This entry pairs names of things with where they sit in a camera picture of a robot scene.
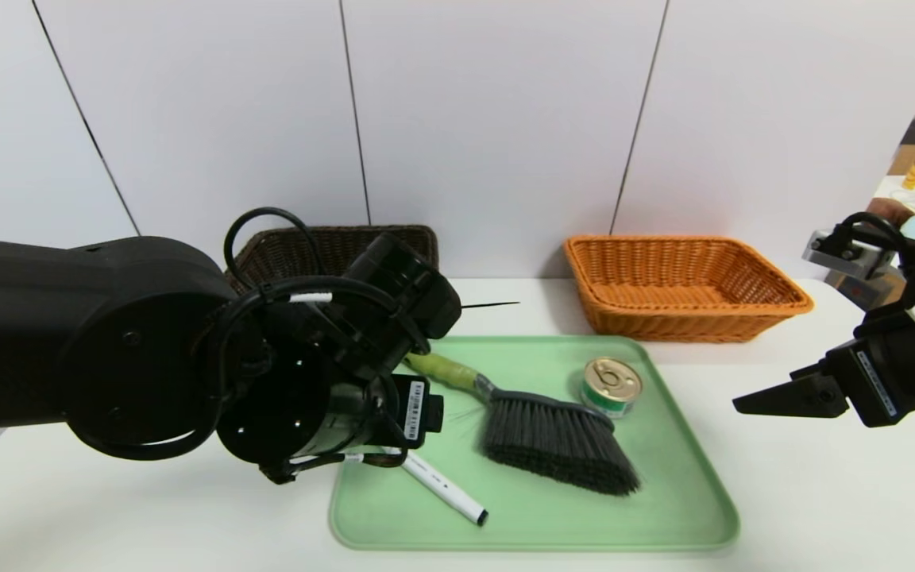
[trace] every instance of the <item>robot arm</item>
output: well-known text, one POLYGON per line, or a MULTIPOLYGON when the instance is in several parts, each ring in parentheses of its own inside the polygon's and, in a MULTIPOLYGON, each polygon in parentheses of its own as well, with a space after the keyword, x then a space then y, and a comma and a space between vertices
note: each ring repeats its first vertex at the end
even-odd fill
MULTIPOLYGON (((271 213, 244 214, 226 244, 271 213)), ((439 431, 442 398, 392 372, 460 315, 446 278, 386 234, 344 276, 242 296, 175 240, 0 242, 0 427, 68 423, 88 446, 134 460, 182 455, 218 432, 272 481, 293 481, 348 446, 404 452, 439 431)), ((364 462, 396 466, 403 453, 364 462)))
POLYGON ((817 232, 807 260, 869 278, 899 254, 905 291, 896 303, 871 309, 853 340, 821 361, 790 374, 791 381, 733 400, 741 413, 837 417, 853 404, 865 426, 893 426, 915 410, 915 240, 892 225, 858 213, 831 232, 817 232))

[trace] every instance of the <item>brush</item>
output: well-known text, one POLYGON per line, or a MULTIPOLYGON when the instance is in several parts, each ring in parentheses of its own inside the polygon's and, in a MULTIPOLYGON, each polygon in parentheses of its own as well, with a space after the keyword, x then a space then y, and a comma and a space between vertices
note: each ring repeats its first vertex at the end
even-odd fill
POLYGON ((404 363, 486 403, 482 449, 487 459, 596 493, 638 491, 638 474, 613 438, 613 422, 602 413, 544 395, 501 390, 482 373, 440 355, 409 354, 404 363))

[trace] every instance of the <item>wicker basket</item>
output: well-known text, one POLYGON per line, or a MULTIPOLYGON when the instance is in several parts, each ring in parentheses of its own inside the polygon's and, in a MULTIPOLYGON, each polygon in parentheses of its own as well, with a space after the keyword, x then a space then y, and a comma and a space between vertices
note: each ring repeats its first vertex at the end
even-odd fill
MULTIPOLYGON (((428 226, 317 226, 312 227, 327 274, 345 274, 349 265, 383 232, 395 235, 433 268, 439 266, 436 234, 428 226)), ((253 235, 235 257, 239 269, 255 283, 317 274, 309 243, 294 228, 266 230, 253 235)), ((246 288, 231 272, 226 278, 240 294, 246 288)))
POLYGON ((813 301, 758 251, 707 236, 575 236, 564 244, 600 334, 745 342, 813 301))

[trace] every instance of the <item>tin can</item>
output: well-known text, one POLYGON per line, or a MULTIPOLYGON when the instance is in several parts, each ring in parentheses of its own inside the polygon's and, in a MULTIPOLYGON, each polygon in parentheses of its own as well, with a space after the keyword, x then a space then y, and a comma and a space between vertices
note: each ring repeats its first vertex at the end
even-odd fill
POLYGON ((631 411, 642 394, 642 379, 629 365, 612 357, 599 357, 585 366, 581 382, 581 401, 619 419, 631 411))

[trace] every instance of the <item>barcode label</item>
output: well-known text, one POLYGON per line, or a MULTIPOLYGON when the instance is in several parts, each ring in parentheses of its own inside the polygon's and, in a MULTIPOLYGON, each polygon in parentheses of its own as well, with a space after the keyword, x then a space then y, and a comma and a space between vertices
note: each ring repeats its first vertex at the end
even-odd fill
POLYGON ((419 423, 422 422, 422 394, 426 391, 424 381, 412 381, 407 388, 407 415, 404 416, 404 438, 417 441, 419 423))

